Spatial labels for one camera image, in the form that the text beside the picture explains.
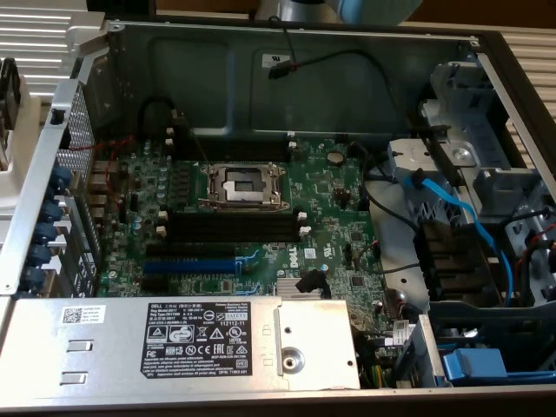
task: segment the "power supply label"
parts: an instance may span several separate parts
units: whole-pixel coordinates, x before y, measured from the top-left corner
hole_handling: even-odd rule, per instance
[[[250,303],[150,303],[141,372],[149,379],[252,375]]]

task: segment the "barcode sticker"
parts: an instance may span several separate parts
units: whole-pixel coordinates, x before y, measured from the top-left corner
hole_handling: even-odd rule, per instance
[[[409,320],[394,322],[394,345],[403,345],[409,339]]]
[[[70,306],[62,308],[61,324],[104,323],[106,306]]]
[[[272,54],[264,54],[262,56],[262,67],[263,68],[272,68],[279,63],[284,63],[289,61],[289,55],[272,55]]]
[[[305,248],[305,259],[316,259],[316,250],[314,248]]]

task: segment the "ventilation grille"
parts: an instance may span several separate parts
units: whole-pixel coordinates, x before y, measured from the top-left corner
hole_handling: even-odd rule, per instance
[[[95,144],[93,129],[90,126],[89,113],[85,104],[85,97],[81,85],[77,87],[71,104],[68,120],[69,147],[82,149]],[[93,161],[93,149],[68,150],[60,149],[57,155],[58,163],[71,171],[79,171],[85,183],[89,180],[89,172]]]

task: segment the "motherboard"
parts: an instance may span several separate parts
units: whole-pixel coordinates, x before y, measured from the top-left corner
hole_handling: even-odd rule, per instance
[[[334,139],[288,148],[289,162],[207,163],[145,142],[109,170],[97,161],[119,190],[99,227],[106,255],[97,295],[321,298],[322,288],[296,287],[317,271],[328,298],[347,301],[352,324],[387,330],[387,315],[373,314],[384,275],[365,249],[375,236],[360,160]]]

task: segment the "green circuit board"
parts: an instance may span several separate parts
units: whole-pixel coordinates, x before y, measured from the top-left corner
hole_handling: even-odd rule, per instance
[[[281,178],[282,200],[288,202],[289,211],[300,207],[308,216],[307,225],[311,230],[300,242],[234,243],[237,256],[253,257],[241,273],[171,275],[167,277],[170,281],[167,294],[142,289],[146,247],[162,239],[156,233],[160,186],[166,187],[165,203],[173,211],[207,212],[199,200],[207,195],[206,164],[167,162],[162,152],[149,145],[140,153],[121,157],[119,164],[125,165],[129,172],[121,192],[128,197],[131,192],[136,193],[139,208],[128,212],[124,224],[118,221],[116,209],[107,210],[103,226],[106,256],[98,296],[281,295],[279,288],[286,285],[284,282],[294,288],[303,274],[319,269],[326,271],[333,298],[347,301],[353,324],[365,329],[388,329],[384,314],[378,318],[370,314],[374,304],[383,300],[383,275],[355,268],[353,263],[346,263],[344,255],[346,245],[351,245],[356,255],[375,239],[368,211],[358,211],[360,162],[345,157],[340,166],[333,165],[327,160],[331,151],[344,157],[347,154],[346,146],[332,139],[298,140],[296,154],[300,157],[277,164],[286,171]],[[184,176],[188,177],[187,192]],[[337,189],[351,195],[345,208],[334,198]],[[363,262],[366,265],[371,262],[369,267],[380,271],[380,264],[373,264],[370,253],[363,257]]]

